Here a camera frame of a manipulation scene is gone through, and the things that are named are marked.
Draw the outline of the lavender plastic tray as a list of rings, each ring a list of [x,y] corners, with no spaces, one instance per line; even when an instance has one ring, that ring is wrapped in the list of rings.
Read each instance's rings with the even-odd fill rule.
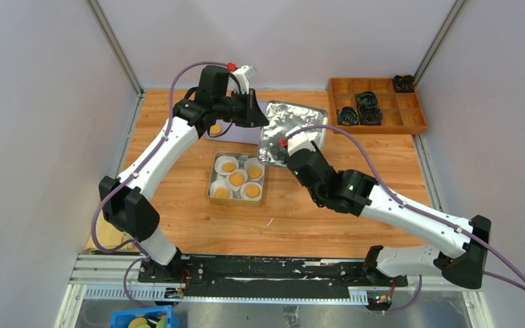
[[[266,114],[267,112],[267,106],[269,104],[268,100],[259,100],[258,101],[259,107],[263,114]],[[216,121],[216,125],[221,126],[221,133],[224,132],[229,126],[229,122],[225,122],[223,120]],[[214,141],[227,141],[227,142],[235,142],[235,143],[242,143],[242,144],[254,144],[258,145],[259,138],[260,138],[260,132],[261,127],[256,128],[244,128],[239,127],[236,125],[232,125],[230,127],[230,130],[219,137],[216,134],[209,135],[208,133],[205,133],[203,135],[204,138],[214,140]]]

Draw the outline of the silver tin lid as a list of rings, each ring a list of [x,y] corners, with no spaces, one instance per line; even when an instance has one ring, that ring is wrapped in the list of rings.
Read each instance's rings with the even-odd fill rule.
[[[324,109],[291,102],[270,100],[266,106],[267,126],[260,130],[258,160],[263,165],[286,167],[288,152],[279,141],[293,129],[326,125],[328,113]]]

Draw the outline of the square metal cookie tin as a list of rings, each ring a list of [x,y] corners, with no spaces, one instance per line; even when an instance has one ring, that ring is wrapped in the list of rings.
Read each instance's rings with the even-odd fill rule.
[[[206,194],[215,205],[259,208],[266,192],[265,174],[265,166],[255,154],[219,152]]]

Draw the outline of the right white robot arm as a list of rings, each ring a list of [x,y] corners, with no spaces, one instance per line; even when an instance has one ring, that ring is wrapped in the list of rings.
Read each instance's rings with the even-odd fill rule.
[[[320,208],[375,219],[424,241],[418,247],[372,246],[363,276],[372,285],[406,275],[442,276],[467,289],[482,286],[491,221],[447,215],[386,190],[376,178],[354,169],[336,171],[317,145],[300,133],[283,141],[286,166]]]

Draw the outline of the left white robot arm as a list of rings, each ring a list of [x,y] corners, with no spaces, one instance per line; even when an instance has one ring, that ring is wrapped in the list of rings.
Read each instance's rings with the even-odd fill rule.
[[[222,120],[241,128],[259,128],[269,121],[260,109],[250,80],[252,65],[201,61],[199,83],[178,102],[170,101],[165,125],[142,154],[117,177],[105,176],[98,185],[100,203],[94,211],[91,234],[95,247],[108,254],[96,236],[97,221],[103,218],[128,236],[148,260],[156,263],[156,274],[175,282],[182,273],[181,252],[159,227],[160,215],[150,203],[157,187],[184,152]]]

